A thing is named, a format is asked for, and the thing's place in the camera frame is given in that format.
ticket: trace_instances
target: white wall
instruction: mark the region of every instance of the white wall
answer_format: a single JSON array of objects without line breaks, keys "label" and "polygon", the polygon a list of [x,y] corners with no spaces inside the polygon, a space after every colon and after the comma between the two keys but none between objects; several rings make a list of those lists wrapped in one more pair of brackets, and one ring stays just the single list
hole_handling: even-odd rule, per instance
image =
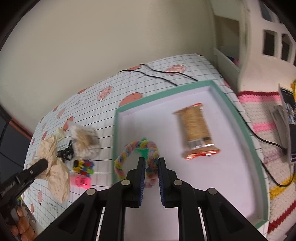
[{"label": "white wall", "polygon": [[77,91],[167,56],[212,59],[206,0],[41,0],[0,52],[0,103],[29,130]]}]

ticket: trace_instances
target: dark wall panel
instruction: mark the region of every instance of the dark wall panel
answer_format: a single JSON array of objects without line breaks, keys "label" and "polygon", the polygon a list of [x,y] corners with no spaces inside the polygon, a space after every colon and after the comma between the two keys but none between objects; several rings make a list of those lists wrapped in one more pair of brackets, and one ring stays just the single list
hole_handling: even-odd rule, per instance
[{"label": "dark wall panel", "polygon": [[13,174],[21,172],[23,168],[13,163],[0,153],[0,183],[3,183]]},{"label": "dark wall panel", "polygon": [[2,133],[2,130],[5,126],[5,124],[6,124],[6,121],[0,116],[0,135]]},{"label": "dark wall panel", "polygon": [[0,146],[0,153],[23,167],[29,144],[30,140],[8,125]]}]

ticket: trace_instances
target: metal screw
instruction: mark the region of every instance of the metal screw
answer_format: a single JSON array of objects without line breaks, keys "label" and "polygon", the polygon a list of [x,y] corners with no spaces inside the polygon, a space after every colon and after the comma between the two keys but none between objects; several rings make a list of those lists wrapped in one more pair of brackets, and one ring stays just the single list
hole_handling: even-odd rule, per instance
[{"label": "metal screw", "polygon": [[209,188],[209,194],[215,195],[218,191],[215,188]]},{"label": "metal screw", "polygon": [[183,182],[181,180],[177,179],[177,180],[174,180],[174,184],[176,186],[181,186],[183,184]]},{"label": "metal screw", "polygon": [[95,193],[96,193],[96,190],[94,188],[87,189],[86,191],[86,194],[89,196],[94,195]]},{"label": "metal screw", "polygon": [[121,184],[124,185],[124,186],[127,186],[131,183],[131,181],[129,179],[125,179],[125,180],[122,180],[121,181]]}]

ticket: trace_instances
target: pink stripe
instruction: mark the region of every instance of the pink stripe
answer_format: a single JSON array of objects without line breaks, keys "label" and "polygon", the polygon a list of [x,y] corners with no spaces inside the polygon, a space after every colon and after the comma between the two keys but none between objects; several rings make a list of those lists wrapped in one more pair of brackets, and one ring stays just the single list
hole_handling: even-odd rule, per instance
[{"label": "pink stripe", "polygon": [[282,156],[282,154],[279,150],[273,150],[273,151],[266,153],[264,155],[264,163],[267,164],[271,161],[275,161],[277,159],[280,159],[281,156]]},{"label": "pink stripe", "polygon": [[281,101],[279,95],[241,95],[238,97],[239,101],[243,104],[246,102],[268,102],[268,101]]},{"label": "pink stripe", "polygon": [[258,124],[253,124],[253,128],[255,133],[262,132],[262,131],[272,131],[276,129],[276,125],[274,122],[263,122]]}]

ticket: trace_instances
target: pink toy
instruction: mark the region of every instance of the pink toy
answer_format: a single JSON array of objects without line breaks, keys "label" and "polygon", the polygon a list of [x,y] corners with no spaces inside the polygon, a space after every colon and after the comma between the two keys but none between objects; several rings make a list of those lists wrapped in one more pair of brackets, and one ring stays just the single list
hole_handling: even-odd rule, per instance
[{"label": "pink toy", "polygon": [[71,176],[71,184],[76,185],[77,187],[82,187],[84,189],[91,188],[91,179],[89,177],[83,177],[81,175]]}]

